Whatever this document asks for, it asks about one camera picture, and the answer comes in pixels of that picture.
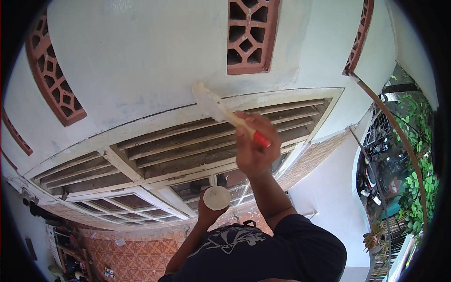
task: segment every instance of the dark t-shirt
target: dark t-shirt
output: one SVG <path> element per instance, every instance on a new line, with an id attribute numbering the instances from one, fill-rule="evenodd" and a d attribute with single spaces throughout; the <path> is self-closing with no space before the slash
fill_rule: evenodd
<path id="1" fill-rule="evenodd" d="M 299 214 L 284 217 L 274 236 L 246 225 L 209 232 L 182 268 L 158 282 L 338 281 L 346 264 L 343 243 Z"/>

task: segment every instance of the leaves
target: leaves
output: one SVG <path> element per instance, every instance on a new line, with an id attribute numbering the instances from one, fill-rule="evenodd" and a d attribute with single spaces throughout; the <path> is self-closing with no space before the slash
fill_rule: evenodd
<path id="1" fill-rule="evenodd" d="M 425 213 L 428 220 L 433 217 L 437 197 L 438 180 L 433 176 L 431 148 L 429 147 L 432 131 L 428 124 L 431 124 L 432 109 L 421 91 L 401 93 L 399 97 L 400 99 L 394 104 L 394 107 L 398 109 L 396 114 L 399 116 L 396 120 L 412 148 L 422 157 L 418 158 L 421 175 L 415 173 L 411 160 L 407 159 L 406 169 L 409 176 L 402 184 L 405 191 L 401 193 L 402 195 L 398 200 L 400 210 L 397 216 L 398 218 L 405 216 L 406 233 L 418 235 L 423 228 L 423 206 L 420 201 L 422 195 L 419 190 L 419 177 L 424 179 Z M 397 132 L 393 130 L 393 133 L 393 137 L 396 135 L 399 142 L 400 137 Z"/>

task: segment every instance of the paint stain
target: paint stain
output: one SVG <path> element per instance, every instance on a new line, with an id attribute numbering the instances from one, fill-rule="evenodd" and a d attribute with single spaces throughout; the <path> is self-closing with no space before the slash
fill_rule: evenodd
<path id="1" fill-rule="evenodd" d="M 54 148 L 57 152 L 60 152 L 60 151 L 61 151 L 61 149 L 60 149 L 60 147 L 58 146 L 58 143 L 57 143 L 57 142 L 55 142 L 55 141 L 52 140 L 52 145 L 53 145 L 53 148 Z"/>

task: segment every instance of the white wall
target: white wall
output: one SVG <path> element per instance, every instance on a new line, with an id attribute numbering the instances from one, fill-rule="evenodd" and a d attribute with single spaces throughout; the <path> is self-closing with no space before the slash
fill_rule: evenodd
<path id="1" fill-rule="evenodd" d="M 1 146 L 21 174 L 61 150 L 100 132 L 91 117 L 64 127 L 37 88 L 25 47 L 18 55 L 6 91 L 5 111 L 20 136 L 33 150 L 30 156 L 19 147 L 1 122 Z"/>
<path id="2" fill-rule="evenodd" d="M 15 222 L 17 226 L 20 240 L 24 245 L 25 251 L 28 250 L 26 247 L 25 238 L 30 238 L 37 257 L 37 261 L 34 263 L 47 281 L 54 281 L 55 277 L 50 274 L 47 268 L 48 266 L 54 264 L 55 261 L 50 251 L 44 219 L 41 217 L 34 217 L 30 213 L 30 208 L 22 203 L 22 197 L 20 197 L 20 195 L 10 185 L 5 184 L 2 185 L 1 188 L 2 197 L 7 198 L 10 208 L 7 213 L 12 216 L 12 221 Z"/>
<path id="3" fill-rule="evenodd" d="M 354 30 L 354 34 L 352 39 L 348 39 L 347 44 L 347 54 L 344 57 L 344 61 L 339 68 L 339 65 L 335 66 L 333 71 L 335 74 L 341 75 L 343 71 L 344 65 L 346 64 L 346 60 L 349 56 L 349 53 L 352 48 L 352 44 L 354 43 L 354 38 L 357 33 L 357 28 L 360 22 L 360 13 L 362 12 L 362 1 L 357 1 L 359 4 L 359 11 L 355 11 L 357 7 L 352 9 L 349 5 L 351 1 L 348 1 L 347 4 L 343 4 L 342 1 L 315 1 L 315 3 L 323 3 L 323 6 L 320 7 L 320 12 L 329 11 L 325 15 L 325 17 L 337 17 L 337 15 L 333 16 L 333 13 L 342 14 L 341 17 L 349 17 L 348 20 L 337 21 L 337 23 L 333 26 L 323 26 L 318 27 L 318 29 L 330 31 L 330 33 L 343 34 L 340 32 L 341 23 L 346 23 L 348 21 L 353 22 L 353 28 L 351 26 L 346 26 L 347 29 Z M 342 8 L 348 8 L 348 11 L 343 11 L 340 13 Z M 358 18 L 353 18 L 351 14 L 357 14 Z M 314 34 L 322 34 L 321 32 L 314 31 Z M 321 37 L 334 38 L 332 34 L 322 34 Z M 323 42 L 319 46 L 324 46 L 323 48 L 326 50 L 343 50 L 341 52 L 341 56 L 344 55 L 345 48 L 339 44 L 339 40 L 335 39 L 337 42 Z M 331 51 L 324 50 L 323 53 L 328 54 Z M 384 5 L 384 1 L 374 1 L 374 9 L 373 16 L 371 17 L 371 23 L 368 29 L 368 33 L 365 39 L 364 47 L 362 53 L 359 58 L 359 62 L 357 63 L 357 67 L 355 68 L 355 74 L 358 75 L 375 93 L 379 93 L 390 78 L 390 75 L 393 73 L 395 69 L 395 39 L 393 36 L 393 30 L 391 28 L 390 17 L 386 6 Z M 322 67 L 326 73 L 328 73 L 328 68 L 330 64 L 322 64 Z M 341 95 L 339 101 L 335 105 L 334 110 L 329 115 L 328 120 L 323 124 L 321 129 L 318 131 L 315 136 L 313 142 L 315 140 L 321 139 L 325 136 L 333 134 L 337 131 L 344 129 L 345 127 L 357 123 L 362 116 L 365 114 L 366 110 L 369 108 L 372 99 L 363 91 L 355 81 L 351 80 L 348 77 L 345 78 L 346 87 L 343 94 Z"/>
<path id="4" fill-rule="evenodd" d="M 368 276 L 368 267 L 345 267 L 340 282 L 365 282 Z"/>
<path id="5" fill-rule="evenodd" d="M 3 150 L 23 175 L 97 133 L 194 103 L 190 85 L 198 79 L 220 96 L 345 87 L 315 140 L 334 134 L 358 122 L 371 104 L 341 75 L 362 5 L 361 0 L 283 0 L 270 72 L 236 76 L 226 75 L 227 1 L 54 0 L 47 9 L 49 34 L 87 117 L 66 128 L 60 124 L 22 50 L 5 109 L 34 153 L 26 156 L 2 127 Z M 356 73 L 378 92 L 394 58 L 387 9 L 376 1 Z"/>
<path id="6" fill-rule="evenodd" d="M 355 132 L 363 138 L 368 129 L 368 112 Z M 311 222 L 337 236 L 345 245 L 347 267 L 368 268 L 362 235 L 370 230 L 367 215 L 355 189 L 358 144 L 348 138 L 309 175 L 288 190 L 299 213 L 318 214 Z"/>
<path id="7" fill-rule="evenodd" d="M 434 72 L 421 39 L 395 1 L 388 1 L 396 34 L 396 60 L 415 80 L 433 110 L 438 107 Z"/>

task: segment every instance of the paint cup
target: paint cup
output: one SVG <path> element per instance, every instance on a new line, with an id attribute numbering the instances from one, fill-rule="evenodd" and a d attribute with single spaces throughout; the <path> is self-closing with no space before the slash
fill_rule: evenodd
<path id="1" fill-rule="evenodd" d="M 230 204 L 230 192 L 222 186 L 212 186 L 203 194 L 203 202 L 207 208 L 218 211 Z"/>

